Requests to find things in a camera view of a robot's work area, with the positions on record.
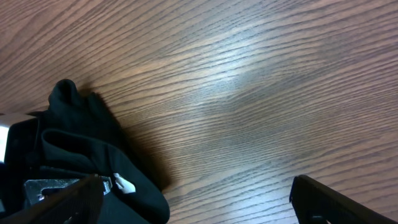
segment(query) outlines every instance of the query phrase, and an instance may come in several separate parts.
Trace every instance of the wooden table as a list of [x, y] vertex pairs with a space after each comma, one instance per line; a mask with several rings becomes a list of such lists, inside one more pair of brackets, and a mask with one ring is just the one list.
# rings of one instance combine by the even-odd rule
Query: wooden table
[[398, 220], [397, 40], [394, 0], [3, 0], [0, 112], [100, 93], [170, 223], [297, 223], [299, 174]]

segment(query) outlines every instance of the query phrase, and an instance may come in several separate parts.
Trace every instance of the black fabric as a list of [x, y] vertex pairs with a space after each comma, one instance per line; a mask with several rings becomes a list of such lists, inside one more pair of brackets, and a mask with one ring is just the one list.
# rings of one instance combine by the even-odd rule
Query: black fabric
[[167, 223], [166, 199], [145, 175], [139, 160], [122, 152], [131, 150], [129, 143], [101, 99], [95, 93], [82, 97], [71, 80], [62, 80], [49, 103], [47, 111], [32, 113], [40, 121], [36, 153], [41, 159], [27, 158], [30, 165], [108, 177], [118, 173], [136, 186], [136, 192], [123, 194], [114, 185], [104, 196], [99, 222]]

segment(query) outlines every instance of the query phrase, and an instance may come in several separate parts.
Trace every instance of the wood grain surface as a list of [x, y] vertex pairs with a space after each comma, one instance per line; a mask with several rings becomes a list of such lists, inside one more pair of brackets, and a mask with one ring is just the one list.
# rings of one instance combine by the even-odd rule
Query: wood grain surface
[[100, 93], [170, 223], [297, 223], [299, 174], [398, 221], [397, 40], [395, 0], [3, 0], [0, 112]]

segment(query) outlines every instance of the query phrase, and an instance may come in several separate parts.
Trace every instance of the brown wooden surface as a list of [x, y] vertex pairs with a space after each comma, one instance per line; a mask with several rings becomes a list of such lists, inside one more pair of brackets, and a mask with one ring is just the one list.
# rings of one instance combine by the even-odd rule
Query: brown wooden surface
[[0, 112], [101, 94], [170, 223], [296, 223], [308, 174], [398, 220], [398, 2], [3, 0]]

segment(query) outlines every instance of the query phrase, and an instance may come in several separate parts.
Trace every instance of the black cloth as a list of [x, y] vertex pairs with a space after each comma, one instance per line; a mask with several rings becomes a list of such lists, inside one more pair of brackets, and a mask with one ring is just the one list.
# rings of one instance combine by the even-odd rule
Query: black cloth
[[49, 103], [47, 111], [32, 113], [39, 118], [40, 128], [37, 149], [26, 159], [29, 166], [111, 178], [118, 173], [135, 185], [136, 192], [123, 194], [114, 184], [104, 196], [99, 223], [167, 223], [166, 199], [139, 160], [123, 153], [131, 150], [130, 145], [99, 96], [82, 97], [71, 80], [62, 80]]

